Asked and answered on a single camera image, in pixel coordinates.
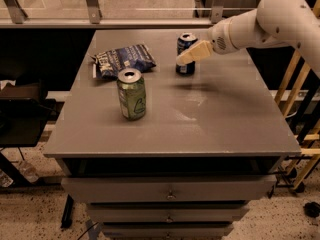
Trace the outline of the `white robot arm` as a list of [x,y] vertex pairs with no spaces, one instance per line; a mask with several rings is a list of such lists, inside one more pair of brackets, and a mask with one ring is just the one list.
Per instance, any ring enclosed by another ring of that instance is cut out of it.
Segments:
[[320,76],[320,20],[305,0],[261,0],[256,9],[224,19],[176,58],[186,65],[243,48],[295,48]]

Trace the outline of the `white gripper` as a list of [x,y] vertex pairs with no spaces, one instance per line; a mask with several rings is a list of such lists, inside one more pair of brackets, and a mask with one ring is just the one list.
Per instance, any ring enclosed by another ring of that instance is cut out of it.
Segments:
[[234,17],[221,20],[208,29],[208,38],[211,43],[206,40],[197,41],[177,56],[176,63],[187,65],[197,62],[209,57],[213,51],[218,54],[236,52],[238,50],[236,37]]

